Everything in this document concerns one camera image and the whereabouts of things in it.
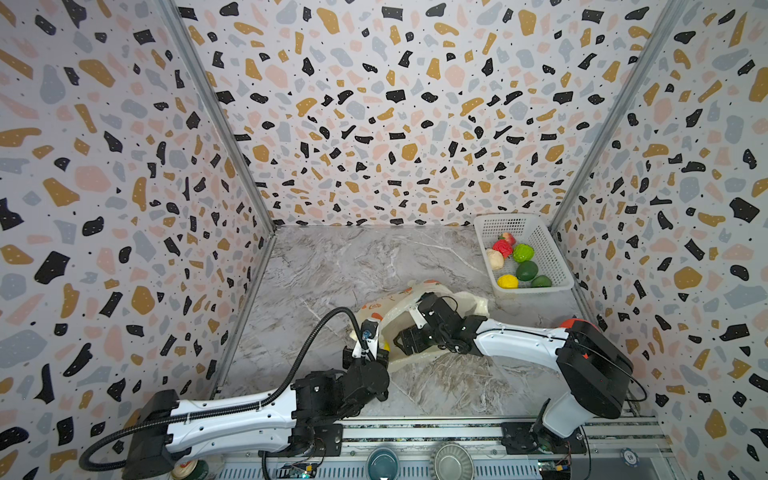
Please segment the yellow translucent plastic bag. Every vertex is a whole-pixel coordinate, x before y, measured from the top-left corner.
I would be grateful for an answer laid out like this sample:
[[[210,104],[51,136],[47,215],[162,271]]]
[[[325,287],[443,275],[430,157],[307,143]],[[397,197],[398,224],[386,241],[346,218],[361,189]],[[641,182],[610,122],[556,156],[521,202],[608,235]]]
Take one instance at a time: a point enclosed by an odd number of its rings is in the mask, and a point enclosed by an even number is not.
[[[416,327],[420,320],[415,320],[418,300],[423,294],[435,293],[439,297],[449,296],[447,303],[457,309],[461,317],[479,315],[489,317],[489,300],[467,291],[452,292],[444,284],[435,280],[423,282],[411,281],[403,291],[387,294],[380,299],[368,302],[356,313],[359,320],[373,319],[379,322],[379,340],[389,347],[388,371],[394,373],[407,365],[418,362],[432,362],[446,353],[437,346],[431,346],[421,353],[406,355],[395,344],[397,334],[410,327]]]

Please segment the beige peach toy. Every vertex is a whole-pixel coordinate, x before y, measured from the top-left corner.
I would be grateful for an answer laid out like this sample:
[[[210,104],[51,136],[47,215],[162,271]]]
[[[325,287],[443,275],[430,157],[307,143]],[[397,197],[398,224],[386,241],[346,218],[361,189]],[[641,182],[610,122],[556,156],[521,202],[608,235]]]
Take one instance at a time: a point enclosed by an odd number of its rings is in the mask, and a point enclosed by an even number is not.
[[[494,249],[486,250],[486,259],[492,271],[501,270],[505,264],[505,258],[502,253]]]

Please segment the dark green avocado toy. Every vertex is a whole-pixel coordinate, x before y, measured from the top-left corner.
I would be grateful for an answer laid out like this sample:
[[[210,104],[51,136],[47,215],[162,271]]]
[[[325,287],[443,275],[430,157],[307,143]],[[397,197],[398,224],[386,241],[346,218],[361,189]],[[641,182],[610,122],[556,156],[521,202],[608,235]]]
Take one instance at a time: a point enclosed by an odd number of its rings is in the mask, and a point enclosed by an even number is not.
[[[515,276],[520,282],[531,282],[539,274],[538,265],[532,261],[527,260],[518,264]]]

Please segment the bright green fruit toy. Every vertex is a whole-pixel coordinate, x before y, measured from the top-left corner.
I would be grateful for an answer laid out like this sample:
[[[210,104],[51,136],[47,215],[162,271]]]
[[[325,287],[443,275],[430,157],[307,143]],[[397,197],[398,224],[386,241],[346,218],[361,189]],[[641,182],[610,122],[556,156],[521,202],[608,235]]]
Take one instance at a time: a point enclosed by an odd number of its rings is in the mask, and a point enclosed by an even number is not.
[[[524,263],[531,261],[535,255],[535,250],[532,246],[524,243],[517,243],[512,255],[513,260],[518,263]]]

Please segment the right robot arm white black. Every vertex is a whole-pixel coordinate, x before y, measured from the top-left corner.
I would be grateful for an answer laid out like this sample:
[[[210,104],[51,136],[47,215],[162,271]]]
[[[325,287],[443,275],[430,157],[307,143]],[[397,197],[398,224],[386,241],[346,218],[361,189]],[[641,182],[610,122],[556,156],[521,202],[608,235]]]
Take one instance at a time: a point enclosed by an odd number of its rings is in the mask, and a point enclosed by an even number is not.
[[[557,328],[505,324],[490,318],[482,297],[411,291],[381,321],[393,363],[444,353],[511,358],[559,372],[568,389],[545,401],[532,422],[507,422],[502,444],[510,454],[586,451],[581,427],[593,418],[622,415],[633,364],[588,321]]]

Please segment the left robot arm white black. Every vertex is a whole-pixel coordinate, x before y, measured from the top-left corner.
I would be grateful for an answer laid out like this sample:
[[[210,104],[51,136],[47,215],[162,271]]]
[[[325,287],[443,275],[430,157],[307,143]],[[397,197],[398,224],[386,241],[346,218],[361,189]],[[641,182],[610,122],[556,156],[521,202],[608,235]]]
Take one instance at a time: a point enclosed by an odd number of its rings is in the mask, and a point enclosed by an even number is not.
[[[343,352],[340,370],[313,371],[272,399],[269,393],[211,401],[182,400],[174,390],[144,406],[132,436],[125,479],[149,479],[191,460],[243,451],[292,456],[340,451],[341,420],[388,397],[389,352],[374,360]]]

